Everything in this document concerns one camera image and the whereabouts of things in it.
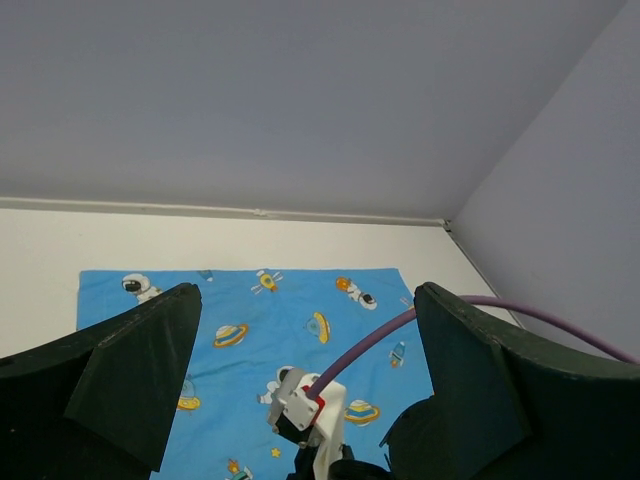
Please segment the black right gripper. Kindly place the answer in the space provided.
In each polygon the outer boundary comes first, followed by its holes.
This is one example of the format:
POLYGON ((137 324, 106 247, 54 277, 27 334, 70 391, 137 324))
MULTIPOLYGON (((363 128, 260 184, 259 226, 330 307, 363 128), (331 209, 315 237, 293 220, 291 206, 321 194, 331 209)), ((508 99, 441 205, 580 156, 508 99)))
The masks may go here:
POLYGON ((325 462, 318 447, 299 448, 294 458, 293 471, 286 480, 389 480, 390 472, 384 468, 356 460, 350 446, 343 445, 338 460, 325 462))

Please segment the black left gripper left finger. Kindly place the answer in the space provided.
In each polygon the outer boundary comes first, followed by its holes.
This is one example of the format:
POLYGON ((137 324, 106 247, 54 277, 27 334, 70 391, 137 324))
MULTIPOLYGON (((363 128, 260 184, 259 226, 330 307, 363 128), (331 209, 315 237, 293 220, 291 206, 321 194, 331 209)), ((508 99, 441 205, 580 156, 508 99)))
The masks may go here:
POLYGON ((161 468, 200 322, 199 288, 1 360, 4 479, 147 479, 161 468))

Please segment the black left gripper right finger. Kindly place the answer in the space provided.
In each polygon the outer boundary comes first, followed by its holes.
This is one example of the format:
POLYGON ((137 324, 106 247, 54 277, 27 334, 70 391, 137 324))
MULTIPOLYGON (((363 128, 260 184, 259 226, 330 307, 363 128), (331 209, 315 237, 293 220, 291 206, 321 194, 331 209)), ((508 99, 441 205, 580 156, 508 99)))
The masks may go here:
POLYGON ((635 479, 639 368, 415 292, 434 389, 385 436, 398 479, 635 479))

